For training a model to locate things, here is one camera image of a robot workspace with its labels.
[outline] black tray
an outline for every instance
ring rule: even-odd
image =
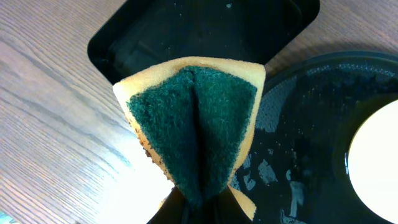
[[[186,56],[265,64],[318,15],[319,0],[128,0],[88,56],[112,83]]]
[[[254,223],[390,223],[356,195],[347,156],[362,122],[394,100],[398,57],[375,52],[312,58],[266,82],[252,148],[231,184],[256,204]]]

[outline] teal object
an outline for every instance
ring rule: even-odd
[[[13,218],[0,211],[0,224],[18,224]]]
[[[241,78],[189,66],[127,103],[191,205],[226,188],[256,92]]]

